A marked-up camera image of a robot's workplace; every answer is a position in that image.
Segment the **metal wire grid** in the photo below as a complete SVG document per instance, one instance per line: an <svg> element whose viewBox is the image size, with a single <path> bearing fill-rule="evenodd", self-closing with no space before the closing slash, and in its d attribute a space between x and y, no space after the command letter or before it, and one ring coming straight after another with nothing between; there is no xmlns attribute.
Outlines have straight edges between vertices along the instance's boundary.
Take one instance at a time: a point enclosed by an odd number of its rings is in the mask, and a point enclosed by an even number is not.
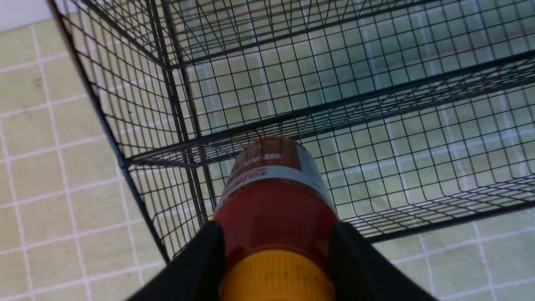
<svg viewBox="0 0 535 301"><path fill-rule="evenodd" d="M434 1L197 0L169 1L169 7L184 61L196 64L220 56L239 55L246 49L291 36L431 2ZM429 4L429 7L437 5L440 4Z"/></svg>
<svg viewBox="0 0 535 301"><path fill-rule="evenodd" d="M533 2L428 6L197 64L189 78L205 138L136 159L205 165L235 156L257 132L310 137L533 80ZM191 150L193 162L177 158Z"/></svg>
<svg viewBox="0 0 535 301"><path fill-rule="evenodd" d="M395 238L533 206L534 95L535 85L519 87L301 143L340 218L370 241ZM216 195L232 164L210 165Z"/></svg>

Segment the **wire shelf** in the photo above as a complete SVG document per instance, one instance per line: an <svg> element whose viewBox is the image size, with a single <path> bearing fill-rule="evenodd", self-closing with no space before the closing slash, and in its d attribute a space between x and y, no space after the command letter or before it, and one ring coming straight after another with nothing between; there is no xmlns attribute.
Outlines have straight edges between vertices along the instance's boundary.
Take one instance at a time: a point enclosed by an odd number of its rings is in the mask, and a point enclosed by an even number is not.
<svg viewBox="0 0 535 301"><path fill-rule="evenodd" d="M49 1L165 260L259 135L380 241L535 205L535 4Z"/></svg>

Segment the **yellow cap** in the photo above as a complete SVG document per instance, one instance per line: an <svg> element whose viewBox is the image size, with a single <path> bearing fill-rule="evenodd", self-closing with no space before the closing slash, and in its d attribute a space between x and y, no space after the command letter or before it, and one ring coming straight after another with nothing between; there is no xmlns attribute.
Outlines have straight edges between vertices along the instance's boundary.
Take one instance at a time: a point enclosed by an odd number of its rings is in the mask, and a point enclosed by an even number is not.
<svg viewBox="0 0 535 301"><path fill-rule="evenodd" d="M325 273L297 253L268 250L242 259L223 279L221 301L334 301Z"/></svg>

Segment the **white wall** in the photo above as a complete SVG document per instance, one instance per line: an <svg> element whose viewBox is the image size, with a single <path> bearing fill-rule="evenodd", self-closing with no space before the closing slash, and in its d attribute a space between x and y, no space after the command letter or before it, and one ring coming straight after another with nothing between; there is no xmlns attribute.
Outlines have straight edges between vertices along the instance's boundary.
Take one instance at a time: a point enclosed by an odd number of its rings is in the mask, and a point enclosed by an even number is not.
<svg viewBox="0 0 535 301"><path fill-rule="evenodd" d="M63 10L63 0L56 0ZM0 32L52 18L46 0L0 0Z"/></svg>

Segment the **bottle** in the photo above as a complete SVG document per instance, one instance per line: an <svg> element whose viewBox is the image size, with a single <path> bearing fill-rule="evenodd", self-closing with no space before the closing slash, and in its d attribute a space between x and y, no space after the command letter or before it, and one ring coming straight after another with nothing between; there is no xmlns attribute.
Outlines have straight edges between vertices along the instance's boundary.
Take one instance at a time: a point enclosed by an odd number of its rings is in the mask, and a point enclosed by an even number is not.
<svg viewBox="0 0 535 301"><path fill-rule="evenodd" d="M214 220L225 237L221 301L334 301L328 244L338 221L312 156L282 136L240 153Z"/></svg>

